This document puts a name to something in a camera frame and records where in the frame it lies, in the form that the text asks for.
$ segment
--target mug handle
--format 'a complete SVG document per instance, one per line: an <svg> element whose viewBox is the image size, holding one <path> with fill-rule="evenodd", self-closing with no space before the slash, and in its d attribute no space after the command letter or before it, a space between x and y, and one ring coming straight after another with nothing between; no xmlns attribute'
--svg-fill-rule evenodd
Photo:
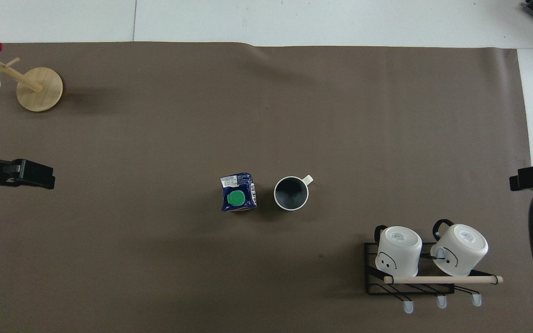
<svg viewBox="0 0 533 333"><path fill-rule="evenodd" d="M452 226L453 222L448 219L440 219L439 221L435 222L435 225L433 225L433 237L436 241L440 240L440 226L442 223L447 224L448 226Z"/></svg>
<svg viewBox="0 0 533 333"><path fill-rule="evenodd" d="M307 175L304 177L304 179L302 179L302 181L304 182L305 186L308 186L314 181L314 179L310 175Z"/></svg>
<svg viewBox="0 0 533 333"><path fill-rule="evenodd" d="M376 244L379 245L379 234L382 232L382 230L384 230L385 228L387 228L387 226L385 225L378 225L376 227L376 230L374 231L374 240L376 241Z"/></svg>

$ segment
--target brown backdrop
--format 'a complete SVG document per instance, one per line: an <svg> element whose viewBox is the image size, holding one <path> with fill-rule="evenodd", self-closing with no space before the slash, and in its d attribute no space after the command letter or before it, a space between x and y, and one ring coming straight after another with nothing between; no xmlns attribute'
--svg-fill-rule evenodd
<svg viewBox="0 0 533 333"><path fill-rule="evenodd" d="M56 70L60 103L0 89L0 159L55 168L56 188L0 188L0 332L530 332L529 165L515 50L7 44ZM223 213L219 178L249 172L258 209ZM279 210L273 186L311 174ZM364 294L378 224L431 241L449 218L504 276L467 294Z"/></svg>

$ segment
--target green cap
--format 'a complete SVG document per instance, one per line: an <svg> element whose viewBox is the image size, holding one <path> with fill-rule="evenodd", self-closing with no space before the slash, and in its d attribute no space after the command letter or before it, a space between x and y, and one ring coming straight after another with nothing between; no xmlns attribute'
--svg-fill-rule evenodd
<svg viewBox="0 0 533 333"><path fill-rule="evenodd" d="M228 202L231 206L241 206L246 202L246 195L240 190L228 194Z"/></svg>

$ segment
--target white table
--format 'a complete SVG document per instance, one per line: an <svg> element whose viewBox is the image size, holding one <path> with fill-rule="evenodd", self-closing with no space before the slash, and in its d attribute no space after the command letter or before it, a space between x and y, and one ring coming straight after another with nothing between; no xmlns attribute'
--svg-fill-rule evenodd
<svg viewBox="0 0 533 333"><path fill-rule="evenodd" d="M520 49L533 163L533 17L522 11L521 4L521 0L0 0L0 41Z"/></svg>

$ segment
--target wooden dowel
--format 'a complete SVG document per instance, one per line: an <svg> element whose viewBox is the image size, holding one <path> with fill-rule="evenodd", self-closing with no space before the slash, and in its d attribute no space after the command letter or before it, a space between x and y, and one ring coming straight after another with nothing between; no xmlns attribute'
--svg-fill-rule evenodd
<svg viewBox="0 0 533 333"><path fill-rule="evenodd" d="M23 74L18 72L17 70L13 68L6 68L6 66L0 62L0 73L6 74L7 76L13 78L17 82L27 86L28 88L32 89L33 91L41 91L43 89L43 86L38 84L37 82L34 82L32 80L28 80L24 77Z"/></svg>
<svg viewBox="0 0 533 333"><path fill-rule="evenodd" d="M501 276L412 276L384 277L384 283L503 283Z"/></svg>
<svg viewBox="0 0 533 333"><path fill-rule="evenodd" d="M18 57L15 57L12 61L10 61L9 63L6 63L4 65L5 68L10 68L11 66L13 66L13 64L17 63L19 61L19 58Z"/></svg>

